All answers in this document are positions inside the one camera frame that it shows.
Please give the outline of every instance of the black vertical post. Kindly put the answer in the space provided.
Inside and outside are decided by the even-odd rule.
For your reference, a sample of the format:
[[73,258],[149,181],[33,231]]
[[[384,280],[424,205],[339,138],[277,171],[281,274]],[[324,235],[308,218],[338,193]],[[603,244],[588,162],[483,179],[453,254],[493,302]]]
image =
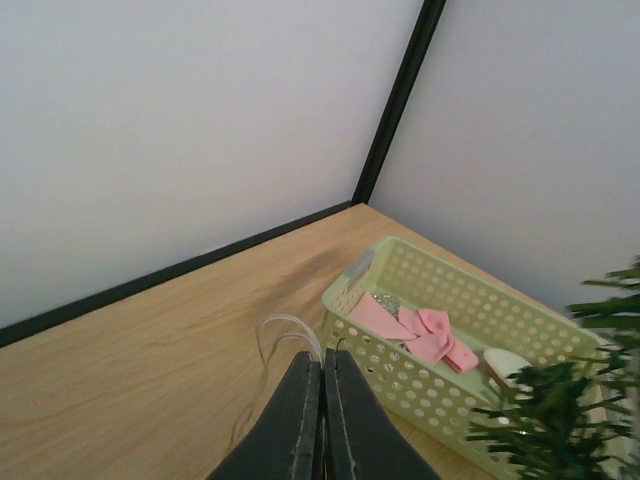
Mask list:
[[422,4],[380,124],[373,137],[358,186],[353,194],[353,204],[368,203],[371,198],[445,2],[446,0],[425,0]]

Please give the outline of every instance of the white oval object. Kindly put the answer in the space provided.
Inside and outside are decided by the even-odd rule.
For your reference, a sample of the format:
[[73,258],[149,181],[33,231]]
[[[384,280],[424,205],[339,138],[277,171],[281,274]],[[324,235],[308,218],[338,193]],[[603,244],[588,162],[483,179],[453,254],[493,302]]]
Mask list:
[[510,387],[513,386],[513,380],[508,380],[507,377],[524,367],[531,366],[531,364],[520,355],[516,355],[508,350],[503,350],[502,348],[488,348],[483,352],[482,356],[489,366],[491,376],[503,385]]

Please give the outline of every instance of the basket handle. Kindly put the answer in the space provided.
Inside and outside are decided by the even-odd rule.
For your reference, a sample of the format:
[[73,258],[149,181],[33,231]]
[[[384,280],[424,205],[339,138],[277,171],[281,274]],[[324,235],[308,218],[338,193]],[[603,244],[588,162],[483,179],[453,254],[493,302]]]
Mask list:
[[353,283],[354,280],[359,278],[369,269],[375,253],[376,252],[372,249],[367,250],[345,270],[343,275],[349,279],[350,283]]

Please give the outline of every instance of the pink ribbon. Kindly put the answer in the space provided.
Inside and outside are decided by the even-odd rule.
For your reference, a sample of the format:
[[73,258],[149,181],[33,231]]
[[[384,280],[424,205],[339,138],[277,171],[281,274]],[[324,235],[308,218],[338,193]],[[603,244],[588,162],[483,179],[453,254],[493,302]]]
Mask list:
[[365,293],[351,317],[388,340],[402,340],[416,357],[430,365],[444,359],[458,373],[478,366],[478,357],[451,331],[447,312],[400,307],[398,320],[370,293]]

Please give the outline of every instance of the artificial plant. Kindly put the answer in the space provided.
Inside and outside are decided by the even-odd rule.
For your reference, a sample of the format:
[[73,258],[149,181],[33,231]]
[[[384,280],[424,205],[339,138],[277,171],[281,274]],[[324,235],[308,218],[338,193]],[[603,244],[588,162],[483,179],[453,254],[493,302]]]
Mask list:
[[[618,437],[635,436],[638,440],[633,418],[640,412],[636,362],[640,351],[640,257],[627,270],[584,284],[617,288],[624,294],[569,307],[585,328],[615,329],[614,344],[598,348],[593,357],[527,367],[511,375],[512,386],[501,388],[495,410],[475,409],[489,420],[500,419],[500,424],[470,424],[467,438],[491,442],[490,453],[506,453],[509,462],[520,467],[523,480],[614,480],[604,467],[606,461],[619,462],[622,478],[640,479],[637,457],[621,458],[607,450],[607,443]],[[612,395],[589,401],[588,394],[595,386]],[[607,415],[594,421],[590,414],[597,408],[618,418]]]

